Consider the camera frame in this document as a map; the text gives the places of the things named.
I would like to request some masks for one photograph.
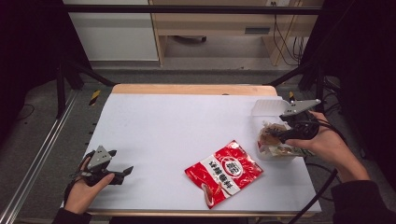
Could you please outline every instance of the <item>person's left hand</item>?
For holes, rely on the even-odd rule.
[[[90,158],[87,158],[84,161],[81,170],[84,170],[89,159]],[[78,176],[77,178],[80,179],[76,181],[75,185],[70,190],[66,205],[64,206],[64,210],[82,215],[87,211],[88,207],[93,202],[96,195],[111,182],[111,180],[114,178],[114,174],[109,174],[105,176],[92,187],[88,186],[80,176]]]

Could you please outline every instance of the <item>food image on bag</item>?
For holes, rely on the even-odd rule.
[[[235,195],[263,173],[263,169],[233,140],[185,170],[205,194],[209,208]]]

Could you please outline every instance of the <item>black sleeve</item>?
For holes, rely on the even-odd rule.
[[[88,213],[78,215],[60,208],[52,224],[88,224],[91,221],[91,217],[92,216]]]
[[[396,223],[396,214],[385,206],[378,185],[370,180],[351,181],[332,188],[333,223]]]

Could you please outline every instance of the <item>white tabletop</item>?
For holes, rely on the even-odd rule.
[[[93,214],[295,214],[315,196],[301,158],[261,161],[257,136],[261,123],[278,116],[252,117],[259,99],[276,96],[112,93],[87,153],[98,146],[117,150],[109,166],[121,172],[133,165],[122,185],[107,186],[92,203]],[[208,209],[204,193],[184,170],[232,140],[264,173],[231,198]],[[320,212],[315,203],[308,213]]]

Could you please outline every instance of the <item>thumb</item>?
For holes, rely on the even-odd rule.
[[[101,191],[102,189],[105,188],[105,186],[107,186],[108,184],[110,184],[110,182],[113,180],[114,178],[114,174],[111,173],[105,177],[103,177],[97,184],[95,184],[95,186],[93,186],[93,188],[95,189],[96,192]]]

